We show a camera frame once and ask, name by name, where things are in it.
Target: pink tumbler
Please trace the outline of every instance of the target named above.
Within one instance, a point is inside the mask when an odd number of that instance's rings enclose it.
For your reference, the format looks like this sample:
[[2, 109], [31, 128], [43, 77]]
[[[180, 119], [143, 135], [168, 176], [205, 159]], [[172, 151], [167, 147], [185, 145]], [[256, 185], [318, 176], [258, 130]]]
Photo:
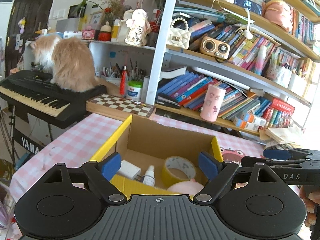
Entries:
[[218, 118], [219, 110], [223, 102], [225, 89], [209, 85], [204, 98], [204, 104], [200, 116], [209, 122], [215, 122]]

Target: red cartoon face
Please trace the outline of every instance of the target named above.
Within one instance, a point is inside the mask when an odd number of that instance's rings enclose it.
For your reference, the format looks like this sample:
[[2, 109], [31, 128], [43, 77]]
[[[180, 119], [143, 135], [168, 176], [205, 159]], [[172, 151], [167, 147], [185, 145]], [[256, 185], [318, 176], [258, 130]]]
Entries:
[[220, 147], [220, 151], [224, 161], [232, 161], [237, 164], [241, 163], [241, 159], [245, 156], [243, 151], [240, 150], [231, 150]]

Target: green lid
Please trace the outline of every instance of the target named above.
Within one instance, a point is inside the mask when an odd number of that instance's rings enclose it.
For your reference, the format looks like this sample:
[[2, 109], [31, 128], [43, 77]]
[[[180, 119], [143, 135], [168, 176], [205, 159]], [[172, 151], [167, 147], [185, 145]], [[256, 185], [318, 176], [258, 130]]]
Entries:
[[141, 81], [129, 81], [128, 86], [134, 87], [134, 88], [142, 88], [143, 82]]

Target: cat's ear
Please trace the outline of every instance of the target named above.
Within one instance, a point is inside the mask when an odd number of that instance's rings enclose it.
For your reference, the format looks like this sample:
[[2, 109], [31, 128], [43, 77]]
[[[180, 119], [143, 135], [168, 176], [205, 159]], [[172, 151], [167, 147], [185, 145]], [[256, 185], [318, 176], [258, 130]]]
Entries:
[[32, 42], [32, 43], [30, 43], [30, 46], [31, 46], [32, 49], [35, 49], [37, 44], [35, 42]]

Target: fingernail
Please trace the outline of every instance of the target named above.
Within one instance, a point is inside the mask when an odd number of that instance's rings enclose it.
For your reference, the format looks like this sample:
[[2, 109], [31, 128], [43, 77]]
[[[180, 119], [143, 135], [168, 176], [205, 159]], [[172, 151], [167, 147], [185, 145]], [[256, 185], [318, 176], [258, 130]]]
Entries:
[[311, 200], [320, 199], [320, 194], [316, 193], [316, 192], [312, 192], [312, 193], [309, 194], [308, 198], [311, 199]]
[[313, 226], [316, 224], [316, 221], [311, 218], [309, 218], [308, 222]]
[[307, 207], [307, 211], [313, 214], [315, 212], [315, 208]]

